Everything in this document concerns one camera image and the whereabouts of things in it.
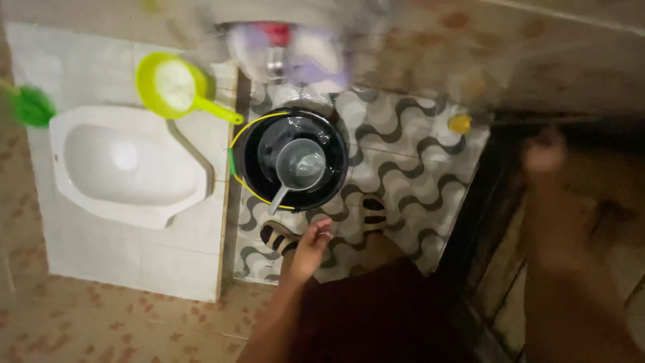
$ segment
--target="green toilet brush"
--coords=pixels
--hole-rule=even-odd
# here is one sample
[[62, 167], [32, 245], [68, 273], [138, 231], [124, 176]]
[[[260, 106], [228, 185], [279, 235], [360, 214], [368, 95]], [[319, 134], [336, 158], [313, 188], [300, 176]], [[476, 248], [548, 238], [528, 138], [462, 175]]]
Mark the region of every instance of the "green toilet brush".
[[52, 100], [40, 89], [31, 85], [20, 87], [0, 79], [0, 87], [6, 90], [16, 120], [26, 126], [46, 129], [56, 115]]

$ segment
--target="person's hand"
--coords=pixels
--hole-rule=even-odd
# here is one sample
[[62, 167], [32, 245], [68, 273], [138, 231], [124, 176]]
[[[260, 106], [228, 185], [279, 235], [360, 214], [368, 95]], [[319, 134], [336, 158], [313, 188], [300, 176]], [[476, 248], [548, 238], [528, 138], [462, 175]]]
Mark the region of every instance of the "person's hand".
[[312, 223], [298, 243], [290, 276], [301, 283], [309, 280], [323, 261], [323, 252], [332, 239], [332, 220]]
[[557, 129], [544, 129], [524, 145], [524, 173], [529, 184], [558, 182], [566, 161], [566, 140]]

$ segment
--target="yellow object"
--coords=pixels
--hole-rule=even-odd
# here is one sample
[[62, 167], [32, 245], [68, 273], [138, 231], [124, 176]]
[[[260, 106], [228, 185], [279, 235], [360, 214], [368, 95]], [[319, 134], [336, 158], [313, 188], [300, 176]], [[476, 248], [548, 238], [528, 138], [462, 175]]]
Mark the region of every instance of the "yellow object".
[[[240, 135], [242, 134], [242, 132], [244, 132], [244, 130], [248, 129], [248, 127], [249, 127], [249, 126], [251, 126], [251, 125], [253, 125], [254, 123], [256, 123], [256, 122], [258, 122], [258, 121], [261, 121], [261, 120], [263, 120], [263, 119], [265, 119], [265, 118], [274, 117], [274, 116], [286, 115], [286, 114], [288, 114], [288, 113], [289, 113], [289, 112], [278, 112], [278, 113], [276, 113], [276, 114], [270, 114], [270, 115], [262, 116], [262, 117], [260, 117], [260, 118], [256, 118], [256, 119], [255, 119], [255, 120], [253, 120], [252, 122], [249, 122], [246, 126], [244, 126], [244, 127], [240, 130], [240, 132], [238, 132], [238, 133], [237, 133], [237, 135], [235, 135], [235, 137], [233, 138], [233, 141], [231, 141], [231, 146], [228, 148], [228, 149], [229, 149], [229, 152], [232, 152], [232, 150], [233, 150], [233, 146], [235, 145], [235, 142], [236, 142], [236, 141], [237, 141], [237, 139], [240, 137]], [[237, 176], [237, 173], [234, 171], [234, 170], [235, 170], [235, 169], [234, 169], [234, 165], [232, 165], [232, 169], [231, 169], [231, 170], [233, 171], [233, 172], [232, 172], [233, 177], [235, 177], [235, 179], [236, 179], [237, 181], [239, 181], [239, 182], [240, 182], [240, 184], [242, 184], [242, 186], [243, 186], [243, 187], [247, 188], [247, 189], [248, 189], [248, 191], [250, 191], [250, 192], [251, 192], [251, 194], [253, 194], [254, 196], [256, 196], [258, 199], [260, 199], [260, 200], [261, 200], [261, 201], [263, 201], [264, 203], [271, 204], [271, 202], [269, 202], [268, 200], [266, 200], [266, 199], [262, 198], [261, 196], [257, 195], [253, 190], [251, 190], [251, 188], [249, 188], [249, 186], [248, 186], [245, 182], [243, 182], [243, 181], [242, 181], [242, 179], [241, 179], [239, 176]], [[293, 208], [293, 207], [289, 207], [289, 206], [287, 206], [287, 205], [280, 205], [280, 208], [284, 208], [284, 209], [295, 209], [295, 208]]]
[[[159, 66], [169, 61], [179, 61], [188, 68], [195, 81], [195, 97], [188, 110], [176, 110], [169, 106], [157, 91], [155, 84], [155, 73]], [[240, 125], [244, 122], [242, 115], [218, 106], [204, 98], [206, 94], [206, 76], [195, 66], [184, 61], [178, 56], [168, 53], [155, 52], [148, 54], [137, 67], [137, 91], [143, 100], [143, 104], [152, 112], [167, 119], [176, 119], [185, 116], [196, 109], [202, 109], [214, 116], [226, 121]]]
[[457, 134], [463, 135], [470, 131], [470, 122], [473, 120], [467, 114], [456, 114], [448, 120], [448, 128]]

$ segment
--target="patterned floor tile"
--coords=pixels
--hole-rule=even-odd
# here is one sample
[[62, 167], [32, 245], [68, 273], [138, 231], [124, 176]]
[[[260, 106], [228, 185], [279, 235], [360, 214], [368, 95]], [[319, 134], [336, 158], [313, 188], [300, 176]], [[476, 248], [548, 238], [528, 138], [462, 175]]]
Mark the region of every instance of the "patterned floor tile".
[[[250, 118], [303, 95], [316, 98], [303, 88], [256, 88]], [[362, 195], [378, 194], [388, 211], [387, 235], [423, 273], [433, 271], [488, 139], [488, 128], [474, 127], [465, 136], [454, 134], [447, 122], [458, 108], [442, 100], [358, 88], [319, 98], [315, 102], [321, 107], [332, 103], [346, 138], [350, 169], [345, 185], [321, 208], [298, 214], [281, 211], [276, 217], [295, 233], [304, 231], [312, 220], [332, 218], [335, 238], [316, 277], [322, 282], [338, 280], [361, 272], [365, 244], [358, 204]], [[269, 219], [267, 206], [245, 195], [242, 200], [238, 245], [243, 247], [238, 248], [236, 276], [275, 279], [281, 258], [252, 242], [258, 239], [258, 226]]]

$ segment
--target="striped sandal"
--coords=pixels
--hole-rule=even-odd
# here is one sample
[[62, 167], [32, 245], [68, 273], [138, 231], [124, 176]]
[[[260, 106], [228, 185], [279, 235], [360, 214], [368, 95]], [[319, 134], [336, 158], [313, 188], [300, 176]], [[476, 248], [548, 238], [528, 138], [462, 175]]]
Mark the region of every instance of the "striped sandal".
[[376, 194], [366, 194], [361, 198], [359, 211], [362, 217], [362, 232], [366, 238], [370, 233], [383, 233], [387, 227], [388, 212], [381, 197]]
[[260, 229], [260, 239], [270, 249], [282, 256], [298, 247], [300, 236], [276, 221], [266, 221]]

